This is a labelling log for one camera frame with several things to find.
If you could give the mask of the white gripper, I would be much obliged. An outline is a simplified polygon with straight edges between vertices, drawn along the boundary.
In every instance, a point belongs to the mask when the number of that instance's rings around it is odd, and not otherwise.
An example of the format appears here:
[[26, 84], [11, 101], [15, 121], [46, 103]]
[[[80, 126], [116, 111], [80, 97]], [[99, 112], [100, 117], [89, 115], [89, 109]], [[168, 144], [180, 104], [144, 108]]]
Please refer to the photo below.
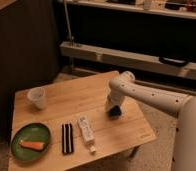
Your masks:
[[124, 95], [115, 91], [110, 91], [110, 93], [107, 95], [105, 109], [110, 118], [118, 118], [121, 116], [122, 112], [120, 106], [124, 102], [124, 99]]

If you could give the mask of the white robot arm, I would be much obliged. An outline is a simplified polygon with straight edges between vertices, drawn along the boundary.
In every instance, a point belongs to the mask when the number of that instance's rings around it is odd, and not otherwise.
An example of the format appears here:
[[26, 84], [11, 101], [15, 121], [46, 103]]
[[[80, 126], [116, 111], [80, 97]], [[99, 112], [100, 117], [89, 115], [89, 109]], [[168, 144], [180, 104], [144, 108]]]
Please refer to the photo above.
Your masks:
[[125, 71], [109, 81], [109, 109], [131, 97], [178, 118], [171, 171], [196, 171], [196, 96], [138, 85]]

